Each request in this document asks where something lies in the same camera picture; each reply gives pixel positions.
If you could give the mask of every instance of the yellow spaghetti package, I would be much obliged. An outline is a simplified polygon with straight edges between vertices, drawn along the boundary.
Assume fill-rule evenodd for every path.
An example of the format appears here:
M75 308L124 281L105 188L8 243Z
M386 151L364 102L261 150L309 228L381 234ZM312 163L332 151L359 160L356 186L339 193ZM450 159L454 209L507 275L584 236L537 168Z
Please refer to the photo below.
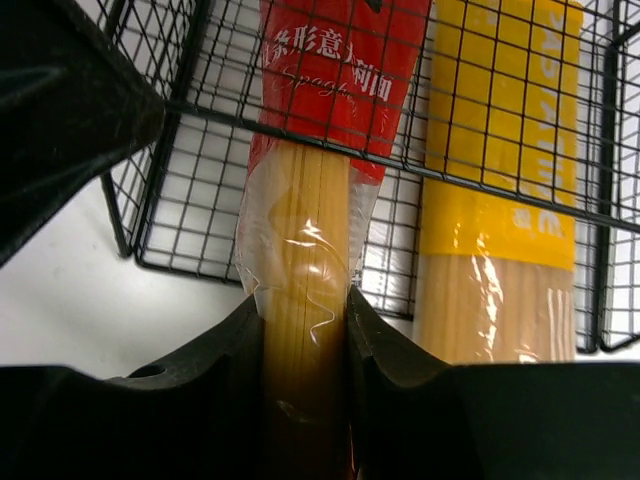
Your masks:
M437 5L429 168L573 205L580 6ZM426 180L414 341L450 363L574 358L574 220Z

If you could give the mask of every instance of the wire basket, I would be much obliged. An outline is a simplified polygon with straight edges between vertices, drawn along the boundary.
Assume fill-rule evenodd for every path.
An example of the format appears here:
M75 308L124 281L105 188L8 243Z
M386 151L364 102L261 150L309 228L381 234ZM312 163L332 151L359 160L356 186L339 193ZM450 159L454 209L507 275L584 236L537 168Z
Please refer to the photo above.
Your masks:
M81 3L166 99L158 141L102 178L120 254L134 254L143 267L239 284L232 255L251 136L292 138L258 122L259 0ZM354 278L383 317L412 318L426 176L574 216L579 351L614 351L640 338L640 2L582 4L575 207L424 167L428 72L439 54L429 32L389 158L295 136L390 167Z

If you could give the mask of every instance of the pasta bundle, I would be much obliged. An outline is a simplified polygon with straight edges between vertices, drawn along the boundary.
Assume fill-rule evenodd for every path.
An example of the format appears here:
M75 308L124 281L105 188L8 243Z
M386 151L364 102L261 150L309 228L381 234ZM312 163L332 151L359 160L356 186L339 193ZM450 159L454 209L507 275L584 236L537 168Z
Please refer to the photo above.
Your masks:
M447 0L437 17L427 165L573 205L580 7ZM424 186L414 341L454 364L572 360L573 219Z
M260 122L391 153L429 0L283 0L260 6ZM344 314L384 168L254 135L236 263L265 320L260 478L354 475Z

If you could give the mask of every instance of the wire mesh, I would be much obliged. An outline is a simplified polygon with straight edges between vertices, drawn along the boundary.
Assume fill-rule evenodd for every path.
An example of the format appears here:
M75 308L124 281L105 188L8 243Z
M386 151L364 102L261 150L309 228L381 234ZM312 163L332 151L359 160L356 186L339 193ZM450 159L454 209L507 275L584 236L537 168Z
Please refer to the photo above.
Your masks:
M640 199L640 2L616 2L618 50L615 58L617 98L612 198L613 215L638 222ZM613 351L638 340L640 335L640 237L616 229L611 233L610 271L602 349Z
M114 1L117 0L100 2L105 8L100 9L102 13L96 17L99 24L106 22L103 12ZM509 15L500 9L505 1L508 0L493 2L493 6L488 7L490 13L508 19ZM572 8L564 0L554 1ZM265 44L277 45L269 45L260 30L258 0L218 0L211 14L200 19L191 16L197 0L125 3L127 7L119 17L114 40L168 99L175 65L184 53L181 49L186 32L192 22L206 22L188 93L185 98L171 98L167 103L170 111L181 116L172 151L165 159L153 160L159 163L156 165L159 183L149 188L147 198L141 198L153 147L114 172L120 212L129 238L141 203L149 202L150 215L140 219L143 235L138 256L143 265L238 282L232 257L234 230L251 136L255 131L281 138L290 136L286 128L259 123L263 78L260 51ZM483 3L483 8L487 8L487 2ZM636 69L640 44L631 34L626 41L621 41L616 52L620 60L612 72L607 70L610 67L607 56L619 33L636 28L640 2L583 0L582 6L580 63L574 65L579 68L579 88L578 123L573 132L578 139L578 184L573 207L558 200L567 192L555 178L551 185L538 185L550 193L546 199L526 195L518 188L505 189L492 184L486 180L491 169L484 159L474 181L451 175L447 170L443 175L425 168L426 124L433 121L427 114L432 88L430 63L434 55L442 55L434 51L432 30L420 46L418 66L410 81L401 125L389 158L350 150L328 139L296 138L393 167L387 170L362 252L361 268L354 278L383 315L410 319L413 313L421 176L427 176L578 218L575 273L578 346L583 351L593 350L594 333L601 334L605 349L635 338L639 331L635 322L640 321L637 316L640 313L636 313L640 284L635 273L640 268L637 266L640 254L636 253L637 232L640 232L636 200L640 197L637 183L640 70ZM437 18L432 16L430 29L437 23ZM540 52L528 51L528 55L545 58ZM490 76L506 75L497 72L495 66L485 70ZM612 100L606 98L611 83L615 84L617 95ZM603 131L602 124L607 112L614 112L616 116L615 135L610 137ZM289 114L281 113L284 119ZM551 126L558 126L557 119ZM519 148L538 148L526 145L522 138L516 143ZM610 163L603 160L606 157L603 151L607 148L614 150ZM557 147L550 153L557 155ZM451 155L445 160L448 164L465 161ZM523 179L514 174L512 180L520 185ZM609 270L599 263L603 259ZM604 331L594 332L592 320L601 313L597 310L603 309L603 304L607 322Z
M80 5L163 98L170 98L196 0L83 0ZM103 177L113 189L126 254L149 176L152 144Z

